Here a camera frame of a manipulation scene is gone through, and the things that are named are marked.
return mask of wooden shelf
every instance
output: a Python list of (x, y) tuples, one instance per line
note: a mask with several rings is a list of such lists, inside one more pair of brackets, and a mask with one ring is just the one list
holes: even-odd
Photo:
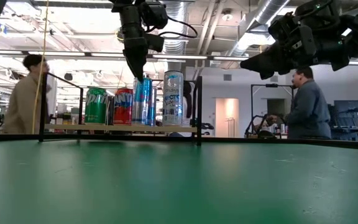
[(149, 131), (196, 133), (197, 128), (166, 126), (125, 126), (125, 125), (85, 125), (85, 124), (46, 124), (45, 129), (98, 130), (98, 131)]

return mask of man in gray shirt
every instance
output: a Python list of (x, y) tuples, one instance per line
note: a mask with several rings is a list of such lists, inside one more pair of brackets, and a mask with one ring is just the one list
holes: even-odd
[(299, 69), (293, 75), (293, 84), (298, 88), (287, 116), (288, 138), (331, 138), (330, 115), (326, 99), (313, 80), (310, 67)]

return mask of red soda can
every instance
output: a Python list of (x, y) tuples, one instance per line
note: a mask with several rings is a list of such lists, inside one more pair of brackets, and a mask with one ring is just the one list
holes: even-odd
[(132, 96), (129, 88), (120, 88), (114, 96), (114, 115), (112, 123), (115, 125), (131, 125), (132, 121)]

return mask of green soda can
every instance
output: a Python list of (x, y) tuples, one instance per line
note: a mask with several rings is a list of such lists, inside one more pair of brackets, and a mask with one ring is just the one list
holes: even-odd
[(105, 124), (108, 94), (105, 89), (91, 87), (86, 92), (85, 124)]

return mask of green tabletop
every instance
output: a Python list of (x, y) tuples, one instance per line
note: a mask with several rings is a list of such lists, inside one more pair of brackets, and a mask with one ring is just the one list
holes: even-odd
[(0, 223), (358, 224), (358, 150), (0, 142)]

